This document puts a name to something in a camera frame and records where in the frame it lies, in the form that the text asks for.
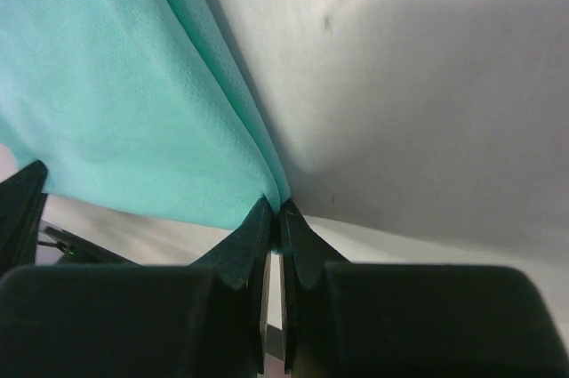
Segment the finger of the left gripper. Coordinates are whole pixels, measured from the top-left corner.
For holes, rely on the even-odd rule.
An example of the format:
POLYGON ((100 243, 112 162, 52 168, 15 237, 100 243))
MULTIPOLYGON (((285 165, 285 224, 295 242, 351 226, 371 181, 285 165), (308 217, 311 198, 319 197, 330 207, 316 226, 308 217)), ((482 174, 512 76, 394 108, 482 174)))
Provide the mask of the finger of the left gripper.
POLYGON ((47 175, 46 166, 36 160, 1 183, 1 277, 35 263, 47 175))

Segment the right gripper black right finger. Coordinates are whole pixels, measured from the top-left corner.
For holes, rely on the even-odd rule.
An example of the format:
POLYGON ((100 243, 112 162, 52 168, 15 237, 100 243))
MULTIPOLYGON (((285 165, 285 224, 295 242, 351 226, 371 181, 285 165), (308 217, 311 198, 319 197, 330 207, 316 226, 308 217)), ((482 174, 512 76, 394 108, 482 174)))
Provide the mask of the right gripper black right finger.
POLYGON ((559 377, 533 282, 486 265, 349 261, 297 206, 279 214, 284 367, 293 377, 559 377))

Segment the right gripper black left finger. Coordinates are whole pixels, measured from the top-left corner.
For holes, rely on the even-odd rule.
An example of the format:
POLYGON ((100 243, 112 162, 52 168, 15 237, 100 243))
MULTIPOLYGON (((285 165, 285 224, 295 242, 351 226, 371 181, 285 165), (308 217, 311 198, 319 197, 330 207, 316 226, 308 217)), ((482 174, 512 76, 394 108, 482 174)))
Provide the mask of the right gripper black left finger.
POLYGON ((19 267, 1 282, 4 377, 254 377, 264 370, 269 235, 256 202, 185 266, 19 267))

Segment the teal t shirt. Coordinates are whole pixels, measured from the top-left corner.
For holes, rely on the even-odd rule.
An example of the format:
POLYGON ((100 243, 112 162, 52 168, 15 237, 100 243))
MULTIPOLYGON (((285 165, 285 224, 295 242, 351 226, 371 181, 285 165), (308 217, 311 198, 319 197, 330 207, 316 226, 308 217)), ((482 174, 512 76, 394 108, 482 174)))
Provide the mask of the teal t shirt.
POLYGON ((205 0, 1 0, 1 142, 126 213, 234 229, 290 196, 205 0))

